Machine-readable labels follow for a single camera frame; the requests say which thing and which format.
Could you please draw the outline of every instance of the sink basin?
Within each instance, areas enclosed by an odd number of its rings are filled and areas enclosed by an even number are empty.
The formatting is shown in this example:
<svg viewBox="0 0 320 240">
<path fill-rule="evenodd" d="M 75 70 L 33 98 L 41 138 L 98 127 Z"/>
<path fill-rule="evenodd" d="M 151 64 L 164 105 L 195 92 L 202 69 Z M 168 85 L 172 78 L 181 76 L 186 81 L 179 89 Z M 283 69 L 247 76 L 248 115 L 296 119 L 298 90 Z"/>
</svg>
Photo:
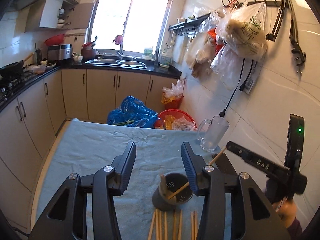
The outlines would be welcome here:
<svg viewBox="0 0 320 240">
<path fill-rule="evenodd" d="M 120 65 L 125 65 L 128 67 L 138 67 L 138 68 L 147 68 L 146 64 L 142 63 L 142 62 L 138 62 L 138 61 L 119 61 Z"/>
<path fill-rule="evenodd" d="M 106 58 L 95 58 L 95 59 L 87 61 L 86 63 L 87 64 L 93 63 L 93 64 L 112 64 L 112 65 L 117 65 L 118 64 L 118 60 L 106 59 Z"/>
</svg>

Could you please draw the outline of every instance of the gray cylindrical holder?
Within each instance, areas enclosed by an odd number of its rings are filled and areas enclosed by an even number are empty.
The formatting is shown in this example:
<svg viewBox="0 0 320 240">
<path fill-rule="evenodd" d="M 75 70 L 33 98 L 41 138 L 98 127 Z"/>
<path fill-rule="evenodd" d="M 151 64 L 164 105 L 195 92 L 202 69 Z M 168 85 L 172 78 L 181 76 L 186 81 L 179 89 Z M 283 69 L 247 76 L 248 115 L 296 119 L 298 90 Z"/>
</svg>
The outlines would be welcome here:
<svg viewBox="0 0 320 240">
<path fill-rule="evenodd" d="M 165 179 L 167 182 L 168 190 L 172 193 L 176 192 L 179 188 L 181 188 L 188 182 L 188 178 L 180 173 L 169 173 L 165 176 Z M 178 205 L 188 202 L 191 199 L 192 195 L 193 192 L 188 186 L 179 194 L 177 194 L 176 197 L 173 197 L 172 199 L 167 199 L 163 195 L 161 187 L 159 185 L 159 187 L 152 195 L 152 203 L 157 209 L 161 211 L 171 211 L 175 210 Z"/>
</svg>

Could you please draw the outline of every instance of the metal bolt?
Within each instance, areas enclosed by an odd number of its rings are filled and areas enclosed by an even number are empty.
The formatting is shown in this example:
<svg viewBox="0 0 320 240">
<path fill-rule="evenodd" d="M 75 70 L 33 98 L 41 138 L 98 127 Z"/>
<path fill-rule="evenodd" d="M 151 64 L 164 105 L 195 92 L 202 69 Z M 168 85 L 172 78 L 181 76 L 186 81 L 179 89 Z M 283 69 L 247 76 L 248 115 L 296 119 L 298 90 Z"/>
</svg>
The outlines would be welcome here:
<svg viewBox="0 0 320 240">
<path fill-rule="evenodd" d="M 205 169 L 207 172 L 212 172 L 212 171 L 214 170 L 214 168 L 213 168 L 211 165 L 205 166 L 204 169 Z"/>
<path fill-rule="evenodd" d="M 76 173 L 71 173 L 69 175 L 69 179 L 76 179 L 77 177 L 78 177 L 78 174 L 76 174 Z"/>
<path fill-rule="evenodd" d="M 110 172 L 110 171 L 113 170 L 113 167 L 112 167 L 112 166 L 105 166 L 105 167 L 103 168 L 103 170 L 104 170 L 105 172 Z"/>
<path fill-rule="evenodd" d="M 240 176 L 241 176 L 241 178 L 243 178 L 243 179 L 248 179 L 248 178 L 250 177 L 249 174 L 246 173 L 246 172 L 241 172 L 241 173 L 240 173 Z"/>
</svg>

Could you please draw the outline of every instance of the mug handle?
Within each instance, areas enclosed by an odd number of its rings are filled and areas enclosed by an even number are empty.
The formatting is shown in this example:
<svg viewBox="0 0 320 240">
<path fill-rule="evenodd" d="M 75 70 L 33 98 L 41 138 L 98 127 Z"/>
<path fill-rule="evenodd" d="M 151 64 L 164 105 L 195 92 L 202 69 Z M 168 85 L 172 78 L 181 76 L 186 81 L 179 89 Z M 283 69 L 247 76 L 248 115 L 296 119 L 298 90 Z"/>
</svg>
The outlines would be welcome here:
<svg viewBox="0 0 320 240">
<path fill-rule="evenodd" d="M 206 124 L 206 123 L 209 123 L 211 124 L 211 120 L 206 118 L 202 121 L 202 123 L 199 125 L 199 128 L 198 128 L 198 131 L 197 131 L 197 139 L 198 140 L 203 140 L 204 138 L 203 137 L 200 137 L 200 130 L 202 129 L 202 127 Z"/>
</svg>

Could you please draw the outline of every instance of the black countertop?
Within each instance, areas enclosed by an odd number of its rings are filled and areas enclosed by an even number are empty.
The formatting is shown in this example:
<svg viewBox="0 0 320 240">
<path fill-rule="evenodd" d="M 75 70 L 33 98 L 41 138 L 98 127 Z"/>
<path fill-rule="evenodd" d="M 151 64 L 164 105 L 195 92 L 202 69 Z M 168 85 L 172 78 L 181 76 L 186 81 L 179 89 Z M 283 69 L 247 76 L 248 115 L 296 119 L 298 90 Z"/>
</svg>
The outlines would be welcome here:
<svg viewBox="0 0 320 240">
<path fill-rule="evenodd" d="M 41 75 L 37 74 L 24 74 L 24 82 L 20 83 L 11 91 L 9 95 L 5 97 L 0 93 L 0 112 L 5 109 L 5 107 L 10 104 L 18 95 L 27 90 L 36 82 L 40 81 L 44 77 L 50 75 L 51 73 L 56 72 L 61 68 L 70 68 L 70 69 L 106 69 L 106 70 L 117 70 L 117 71 L 126 71 L 126 72 L 135 72 L 143 73 L 149 75 L 156 75 L 168 78 L 179 79 L 181 72 L 173 66 L 170 66 L 168 69 L 161 67 L 154 67 L 152 63 L 146 62 L 147 69 L 137 69 L 130 67 L 121 67 L 121 66 L 105 66 L 99 64 L 86 64 L 86 63 L 76 63 L 76 62 L 64 62 L 60 66 L 54 67 L 52 70 L 49 70 Z"/>
</svg>

